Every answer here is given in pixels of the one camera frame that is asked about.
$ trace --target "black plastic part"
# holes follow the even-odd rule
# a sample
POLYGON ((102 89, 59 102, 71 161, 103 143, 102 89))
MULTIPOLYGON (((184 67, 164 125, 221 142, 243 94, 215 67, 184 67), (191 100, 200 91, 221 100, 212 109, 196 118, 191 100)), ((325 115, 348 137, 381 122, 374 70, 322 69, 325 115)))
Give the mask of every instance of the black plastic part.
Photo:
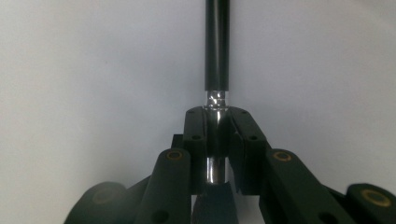
POLYGON ((288 218, 283 211, 282 205, 276 198, 273 190, 269 188, 269 184, 263 184, 262 196, 259 200, 260 211, 265 220, 265 224, 286 224, 288 218))
POLYGON ((396 223, 396 197, 384 189, 370 184, 351 185, 346 201, 359 223, 396 223))
POLYGON ((183 148, 183 134, 174 134, 171 147, 183 148))
POLYGON ((230 183, 208 185, 196 199, 192 224, 237 224, 236 207, 230 183))
POLYGON ((139 183, 131 186, 130 188, 127 189, 126 191, 126 197, 125 197, 125 219, 128 220, 128 224, 133 223, 134 220, 136 219, 137 213, 139 212, 140 209, 140 204, 142 203, 143 196, 146 192, 146 188, 149 184, 149 177, 146 177, 139 183))
POLYGON ((206 91, 229 89, 229 14, 229 0, 206 0, 206 91))
POLYGON ((245 195, 260 195, 262 164, 265 152, 271 149, 253 117, 243 109, 230 107, 229 159, 237 190, 245 195))
POLYGON ((88 189, 70 211, 65 224, 127 223, 124 211, 126 189, 105 182, 88 189))
POLYGON ((267 152, 266 161, 268 163, 263 168, 269 187, 281 204, 288 223, 356 223, 296 155, 274 149, 267 152))
POLYGON ((335 189, 331 189, 329 187, 323 186, 326 188, 327 191, 334 197, 334 199, 344 208, 347 206, 346 196, 335 189))
POLYGON ((191 222, 190 160, 181 148, 160 154, 134 224, 191 222))
POLYGON ((206 113, 201 106, 186 112, 183 148, 191 154, 191 193, 201 194, 205 187, 206 113))

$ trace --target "metal rod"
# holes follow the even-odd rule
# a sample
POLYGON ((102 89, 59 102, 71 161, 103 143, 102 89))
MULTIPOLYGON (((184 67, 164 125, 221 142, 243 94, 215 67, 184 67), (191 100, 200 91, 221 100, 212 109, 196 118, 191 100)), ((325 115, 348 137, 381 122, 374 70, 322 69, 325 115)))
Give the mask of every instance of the metal rod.
POLYGON ((206 0, 205 90, 227 91, 229 0, 206 0))

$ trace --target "black tube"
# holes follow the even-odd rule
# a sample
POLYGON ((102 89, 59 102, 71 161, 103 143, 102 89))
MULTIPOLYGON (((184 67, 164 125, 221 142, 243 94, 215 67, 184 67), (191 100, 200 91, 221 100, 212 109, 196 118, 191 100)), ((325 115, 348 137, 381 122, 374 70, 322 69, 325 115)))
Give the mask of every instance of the black tube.
POLYGON ((206 0, 205 90, 228 90, 229 0, 206 0))

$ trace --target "shiny metal cylinder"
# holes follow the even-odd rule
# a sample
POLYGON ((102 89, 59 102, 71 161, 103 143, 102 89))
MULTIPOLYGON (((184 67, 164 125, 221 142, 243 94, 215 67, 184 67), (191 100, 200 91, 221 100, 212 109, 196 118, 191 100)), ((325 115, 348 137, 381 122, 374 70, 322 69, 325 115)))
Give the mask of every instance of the shiny metal cylinder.
POLYGON ((226 145, 228 92, 208 91, 206 96, 206 182, 208 184, 223 184, 228 181, 228 149, 226 145))

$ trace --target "white background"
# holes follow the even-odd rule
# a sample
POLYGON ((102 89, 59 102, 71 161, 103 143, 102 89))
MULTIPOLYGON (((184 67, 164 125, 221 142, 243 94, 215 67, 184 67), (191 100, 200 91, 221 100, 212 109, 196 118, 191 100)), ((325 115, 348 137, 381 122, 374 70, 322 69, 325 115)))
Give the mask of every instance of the white background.
MULTIPOLYGON (((323 184, 396 193, 396 2, 231 4, 231 104, 323 184)), ((1 223, 62 223, 89 187, 138 182, 204 102, 204 0, 0 8, 1 223)))

